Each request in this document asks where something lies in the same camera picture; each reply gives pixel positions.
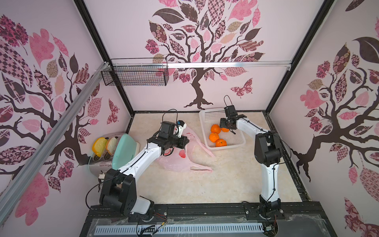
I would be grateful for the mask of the pink printed plastic bag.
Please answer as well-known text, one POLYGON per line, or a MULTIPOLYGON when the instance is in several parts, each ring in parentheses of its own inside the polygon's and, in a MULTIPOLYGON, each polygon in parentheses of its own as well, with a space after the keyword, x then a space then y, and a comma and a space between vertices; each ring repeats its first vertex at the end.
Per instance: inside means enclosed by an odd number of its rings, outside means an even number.
POLYGON ((212 172, 213 169, 211 167, 193 162, 192 153, 196 147, 200 147, 210 157, 214 158, 215 155, 200 141, 197 134, 191 128, 185 128, 183 135, 189 139, 189 143, 185 146, 185 148, 172 148, 169 152, 165 152, 165 155, 167 156, 160 156, 156 162, 163 169, 173 172, 212 172))

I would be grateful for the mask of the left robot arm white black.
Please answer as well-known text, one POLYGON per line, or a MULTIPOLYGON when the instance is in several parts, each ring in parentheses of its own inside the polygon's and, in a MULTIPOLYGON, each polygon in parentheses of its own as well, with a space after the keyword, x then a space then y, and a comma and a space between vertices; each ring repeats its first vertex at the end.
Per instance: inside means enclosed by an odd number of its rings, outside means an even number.
POLYGON ((129 163, 105 174, 101 189, 100 204, 125 216, 134 213, 151 219, 154 215, 154 202, 137 196, 137 181, 143 172, 164 152, 172 149, 184 149, 189 139, 183 135, 187 124, 179 120, 176 123, 163 121, 159 131, 147 140, 145 148, 129 163))

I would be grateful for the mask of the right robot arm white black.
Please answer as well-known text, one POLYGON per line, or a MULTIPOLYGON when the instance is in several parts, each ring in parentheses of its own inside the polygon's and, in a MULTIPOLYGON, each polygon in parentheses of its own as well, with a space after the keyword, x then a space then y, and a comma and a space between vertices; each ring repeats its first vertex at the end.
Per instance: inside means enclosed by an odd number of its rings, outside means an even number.
POLYGON ((241 130, 255 139, 254 157, 261 165, 262 172, 259 213, 262 218, 270 219, 273 213, 281 209, 278 166, 283 157, 283 148, 278 134, 257 126, 245 115, 220 119, 220 128, 241 130))

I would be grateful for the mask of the white perforated plastic basket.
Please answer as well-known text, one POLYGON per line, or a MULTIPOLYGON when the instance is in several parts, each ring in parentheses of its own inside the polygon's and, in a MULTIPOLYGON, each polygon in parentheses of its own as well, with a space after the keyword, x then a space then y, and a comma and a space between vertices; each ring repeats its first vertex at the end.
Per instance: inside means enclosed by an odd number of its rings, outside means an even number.
POLYGON ((199 112, 205 146, 213 150, 233 149, 246 144, 243 133, 229 131, 221 127, 221 119, 226 118, 223 108, 207 109, 199 112))

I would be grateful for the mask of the mint green cutting board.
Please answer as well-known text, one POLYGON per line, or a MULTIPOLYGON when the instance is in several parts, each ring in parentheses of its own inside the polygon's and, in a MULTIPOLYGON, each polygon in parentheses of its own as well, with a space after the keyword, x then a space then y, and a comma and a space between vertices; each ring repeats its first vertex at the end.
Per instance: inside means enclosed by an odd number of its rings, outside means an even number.
POLYGON ((120 169, 129 163, 140 152, 140 143, 136 142, 130 135, 123 134, 118 139, 112 160, 112 169, 120 169))

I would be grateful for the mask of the pale bread slice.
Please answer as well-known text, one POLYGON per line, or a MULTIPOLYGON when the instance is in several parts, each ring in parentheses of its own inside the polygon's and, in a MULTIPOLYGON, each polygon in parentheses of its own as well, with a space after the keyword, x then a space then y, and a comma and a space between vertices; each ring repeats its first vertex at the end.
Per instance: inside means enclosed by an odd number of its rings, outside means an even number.
POLYGON ((108 140, 106 151, 109 155, 113 156, 118 145, 118 137, 112 137, 108 140))

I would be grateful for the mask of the yellow toast slice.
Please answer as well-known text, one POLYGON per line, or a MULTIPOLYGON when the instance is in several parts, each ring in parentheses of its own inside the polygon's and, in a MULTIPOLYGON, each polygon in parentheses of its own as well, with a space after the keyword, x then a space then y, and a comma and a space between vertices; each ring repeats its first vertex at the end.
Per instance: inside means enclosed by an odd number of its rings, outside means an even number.
POLYGON ((93 153, 98 157, 102 157, 108 151, 108 142, 109 140, 104 137, 98 138, 92 145, 93 153))

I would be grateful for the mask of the silver toaster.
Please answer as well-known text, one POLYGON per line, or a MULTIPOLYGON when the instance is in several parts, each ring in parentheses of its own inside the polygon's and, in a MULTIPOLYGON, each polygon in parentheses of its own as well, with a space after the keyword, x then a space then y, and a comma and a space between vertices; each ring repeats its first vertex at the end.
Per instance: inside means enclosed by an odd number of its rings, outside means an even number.
MULTIPOLYGON (((112 137, 118 137, 118 139, 123 135, 123 133, 111 133, 103 135, 102 137, 106 139, 110 139, 112 137)), ((92 175, 95 177, 102 176, 105 174, 108 170, 112 169, 112 160, 113 156, 109 155, 107 152, 102 156, 98 157, 96 156, 92 149, 91 149, 92 155, 90 157, 88 168, 92 175)))

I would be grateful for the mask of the aluminium rail back wall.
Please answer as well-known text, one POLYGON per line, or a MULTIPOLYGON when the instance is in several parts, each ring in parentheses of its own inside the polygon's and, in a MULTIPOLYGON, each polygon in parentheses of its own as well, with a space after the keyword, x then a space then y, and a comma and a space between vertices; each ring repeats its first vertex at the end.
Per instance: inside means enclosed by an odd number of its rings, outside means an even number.
POLYGON ((286 67, 291 68, 291 61, 257 61, 257 62, 198 62, 198 63, 160 63, 160 64, 147 64, 147 63, 113 63, 114 67, 154 67, 154 68, 234 68, 234 67, 286 67))

